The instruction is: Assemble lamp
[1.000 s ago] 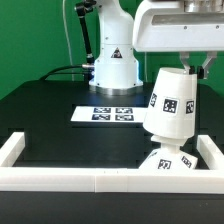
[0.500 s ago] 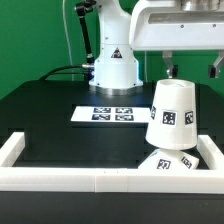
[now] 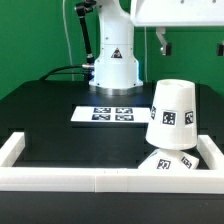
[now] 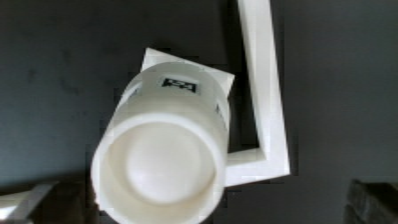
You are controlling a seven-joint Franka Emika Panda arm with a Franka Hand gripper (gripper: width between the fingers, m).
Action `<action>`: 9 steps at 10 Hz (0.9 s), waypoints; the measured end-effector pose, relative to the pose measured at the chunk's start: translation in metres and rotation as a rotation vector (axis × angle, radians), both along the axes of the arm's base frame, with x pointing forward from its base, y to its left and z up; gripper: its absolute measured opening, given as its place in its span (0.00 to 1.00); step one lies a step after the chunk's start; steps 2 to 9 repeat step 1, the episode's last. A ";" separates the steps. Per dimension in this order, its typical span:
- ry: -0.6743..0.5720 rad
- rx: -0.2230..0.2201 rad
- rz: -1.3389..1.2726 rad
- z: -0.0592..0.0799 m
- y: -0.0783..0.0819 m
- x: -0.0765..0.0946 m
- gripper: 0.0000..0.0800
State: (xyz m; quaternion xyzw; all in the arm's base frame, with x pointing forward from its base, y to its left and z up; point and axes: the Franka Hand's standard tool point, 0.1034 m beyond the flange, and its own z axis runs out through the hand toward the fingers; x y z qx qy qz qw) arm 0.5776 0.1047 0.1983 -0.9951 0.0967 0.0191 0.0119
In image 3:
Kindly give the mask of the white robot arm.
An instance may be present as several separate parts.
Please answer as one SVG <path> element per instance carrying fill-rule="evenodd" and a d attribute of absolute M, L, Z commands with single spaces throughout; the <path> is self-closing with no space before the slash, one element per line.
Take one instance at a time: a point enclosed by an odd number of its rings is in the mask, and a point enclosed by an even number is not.
<path fill-rule="evenodd" d="M 125 12 L 119 0 L 96 0 L 100 22 L 100 54 L 94 62 L 90 89 L 108 95 L 127 95 L 142 88 L 139 62 L 134 57 L 134 29 L 154 27 L 161 53 L 171 45 L 168 27 L 224 26 L 224 0 L 131 0 Z"/>

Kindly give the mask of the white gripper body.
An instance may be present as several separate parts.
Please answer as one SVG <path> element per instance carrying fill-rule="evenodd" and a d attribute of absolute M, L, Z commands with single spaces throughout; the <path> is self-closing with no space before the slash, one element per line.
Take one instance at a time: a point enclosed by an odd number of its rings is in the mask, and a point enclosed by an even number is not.
<path fill-rule="evenodd" d="M 138 27 L 224 26 L 224 0 L 132 0 Z"/>

